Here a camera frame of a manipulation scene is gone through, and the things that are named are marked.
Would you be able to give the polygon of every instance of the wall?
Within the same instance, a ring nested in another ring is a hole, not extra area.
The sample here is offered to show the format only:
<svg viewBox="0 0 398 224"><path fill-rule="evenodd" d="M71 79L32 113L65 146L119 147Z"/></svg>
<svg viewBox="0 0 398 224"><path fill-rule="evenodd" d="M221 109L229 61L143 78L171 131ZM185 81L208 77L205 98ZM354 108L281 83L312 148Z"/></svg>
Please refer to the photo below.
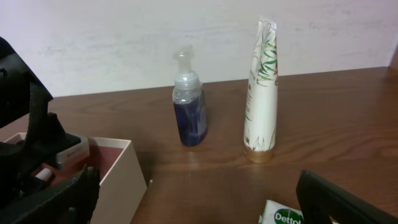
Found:
<svg viewBox="0 0 398 224"><path fill-rule="evenodd" d="M191 43L203 82L248 77L259 15L280 75L388 66L396 0L2 0L0 35L54 96L173 85Z"/></svg>

